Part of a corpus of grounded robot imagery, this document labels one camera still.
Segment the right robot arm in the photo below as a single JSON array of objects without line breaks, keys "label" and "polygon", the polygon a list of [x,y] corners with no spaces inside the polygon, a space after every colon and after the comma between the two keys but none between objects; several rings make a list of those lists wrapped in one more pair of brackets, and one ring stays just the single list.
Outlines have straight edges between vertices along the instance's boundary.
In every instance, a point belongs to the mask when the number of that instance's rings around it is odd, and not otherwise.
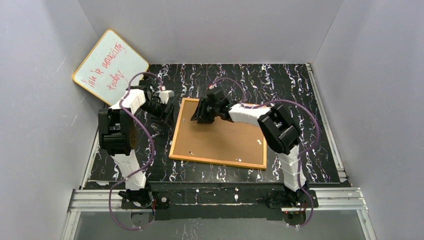
[{"label": "right robot arm", "polygon": [[229,100],[223,90],[211,86],[191,117],[198,124],[212,124],[216,117],[232,123],[259,127],[268,147],[281,162],[284,186],[292,192],[306,189],[300,163],[300,127],[281,105],[259,106]]}]

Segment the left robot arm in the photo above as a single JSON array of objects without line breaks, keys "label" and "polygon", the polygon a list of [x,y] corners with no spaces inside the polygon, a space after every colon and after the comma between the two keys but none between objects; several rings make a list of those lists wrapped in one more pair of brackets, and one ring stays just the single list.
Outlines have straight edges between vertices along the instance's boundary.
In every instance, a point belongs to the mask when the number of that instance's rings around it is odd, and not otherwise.
[{"label": "left robot arm", "polygon": [[125,182],[126,198],[134,198],[149,193],[148,180],[141,171],[135,148],[137,145],[136,125],[140,122],[135,114],[138,110],[150,114],[158,124],[172,126],[174,123],[175,96],[173,90],[153,85],[129,86],[124,95],[112,106],[98,112],[98,142],[101,149],[114,159]]}]

